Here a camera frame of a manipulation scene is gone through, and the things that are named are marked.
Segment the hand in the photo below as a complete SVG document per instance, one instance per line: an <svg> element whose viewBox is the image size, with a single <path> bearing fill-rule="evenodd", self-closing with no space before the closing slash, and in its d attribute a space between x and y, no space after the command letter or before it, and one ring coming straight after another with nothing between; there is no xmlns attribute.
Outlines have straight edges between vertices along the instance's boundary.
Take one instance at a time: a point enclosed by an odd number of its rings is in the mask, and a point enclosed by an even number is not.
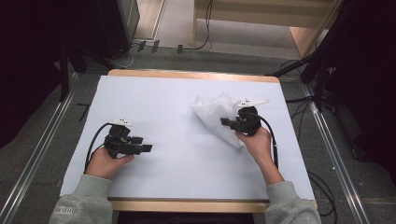
<svg viewBox="0 0 396 224"><path fill-rule="evenodd" d="M100 147L93 153L91 162L88 165L85 174L109 179L121 168L122 165L133 159L133 155L113 159L108 155L107 149Z"/></svg>
<svg viewBox="0 0 396 224"><path fill-rule="evenodd" d="M247 150L257 163L271 159L271 134L260 127L253 135L235 133L236 136L247 146Z"/></svg>

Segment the crumpled paper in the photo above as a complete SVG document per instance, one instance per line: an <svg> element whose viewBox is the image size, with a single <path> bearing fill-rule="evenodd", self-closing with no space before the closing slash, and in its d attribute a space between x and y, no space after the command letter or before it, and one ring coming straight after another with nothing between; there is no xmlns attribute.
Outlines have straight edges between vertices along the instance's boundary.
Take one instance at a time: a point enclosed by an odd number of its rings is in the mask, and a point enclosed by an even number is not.
<svg viewBox="0 0 396 224"><path fill-rule="evenodd" d="M239 103L224 93L218 99L197 96L192 109L210 132L234 147L242 147L244 144L236 137L235 131L223 126L220 121L221 118L235 120Z"/></svg>

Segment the gray sleeve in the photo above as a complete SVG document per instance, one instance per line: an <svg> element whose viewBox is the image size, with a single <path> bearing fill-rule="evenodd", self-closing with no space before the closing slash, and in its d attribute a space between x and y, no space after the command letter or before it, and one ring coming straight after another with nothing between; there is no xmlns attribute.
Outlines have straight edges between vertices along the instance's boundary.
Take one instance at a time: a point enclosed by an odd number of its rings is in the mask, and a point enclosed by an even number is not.
<svg viewBox="0 0 396 224"><path fill-rule="evenodd" d="M270 206L265 212L266 223L320 223L312 201L301 199L289 181L267 187Z"/></svg>
<svg viewBox="0 0 396 224"><path fill-rule="evenodd" d="M76 190L56 203L49 223L111 223L113 205L107 200L110 184L108 179L82 175Z"/></svg>

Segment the metal frame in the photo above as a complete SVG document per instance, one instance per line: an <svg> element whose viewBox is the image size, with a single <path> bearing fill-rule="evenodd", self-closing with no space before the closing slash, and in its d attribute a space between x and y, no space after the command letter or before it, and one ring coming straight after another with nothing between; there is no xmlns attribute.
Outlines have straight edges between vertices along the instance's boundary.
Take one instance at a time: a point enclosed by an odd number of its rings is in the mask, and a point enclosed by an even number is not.
<svg viewBox="0 0 396 224"><path fill-rule="evenodd" d="M71 91L66 96L64 101L58 104L52 118L49 121L49 124L46 127L46 130L41 135L41 138L38 141L35 150L32 153L32 156L26 163L26 166L23 169L20 178L9 193L6 204L4 205L0 213L0 223L11 223L12 218L14 218L15 213L17 212L18 207L21 204L21 201L23 200L27 190L29 189L33 178L35 177L35 173L38 170L38 167L47 152L52 137L53 135L55 135L58 126L61 123L62 118L64 117L64 113L67 110L67 107L69 107L69 104L76 91L78 78L79 74L77 73L74 73L71 77Z"/></svg>
<svg viewBox="0 0 396 224"><path fill-rule="evenodd" d="M304 84L304 92L307 96L314 95L309 84ZM315 121L317 122L320 134L322 135L324 144L329 153L330 159L332 160L332 165L335 168L335 172L337 173L356 223L370 223L367 213L363 207L363 203L361 202L361 197L356 191L353 181L351 180L347 168L338 152L337 145L332 138L332 134L327 126L325 118L318 111L315 104L311 104L311 111L314 115Z"/></svg>

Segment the gray floor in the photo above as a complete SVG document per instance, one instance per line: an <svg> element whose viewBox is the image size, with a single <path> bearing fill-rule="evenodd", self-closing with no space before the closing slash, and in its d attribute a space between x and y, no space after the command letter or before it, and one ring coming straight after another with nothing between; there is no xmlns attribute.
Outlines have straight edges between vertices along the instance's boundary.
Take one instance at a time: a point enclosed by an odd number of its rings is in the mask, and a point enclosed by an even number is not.
<svg viewBox="0 0 396 224"><path fill-rule="evenodd" d="M175 49L159 49L151 54L150 47L144 51L133 52L134 63L129 69L167 69L187 71L227 72L251 75L263 75L276 71L286 60L263 58L258 56L232 55L214 52L186 51L176 54ZM119 63L128 63L128 56ZM26 192L12 223L47 223L51 210L58 200L60 185L67 165L82 132L84 121L78 121L84 107L78 103L89 104L95 93L97 81L106 69L97 63L90 63L88 72L80 75L77 91L68 107L58 131L49 145L35 178ZM295 77L297 71L281 78L282 90L287 99L304 96L303 86ZM51 94L46 102L33 114L17 138L0 149L0 204L3 206L10 189L18 179L26 162L35 149L50 116L54 112L59 89ZM289 105L294 113L298 104ZM324 115L339 146L340 153L351 178L362 197L364 206L373 223L394 223L396 211L396 189L390 182L388 173L373 162L359 162L353 159L350 145L335 115L324 110ZM293 120L296 133L299 132L300 116ZM332 189L336 199L338 223L354 223L354 217L347 203L333 165L325 149L313 115L310 111L304 114L300 147L306 168L321 176ZM320 190L313 187L317 196L318 210L326 213L330 208ZM262 223L262 214L255 216L257 223ZM333 223L333 214L323 217L323 223Z"/></svg>

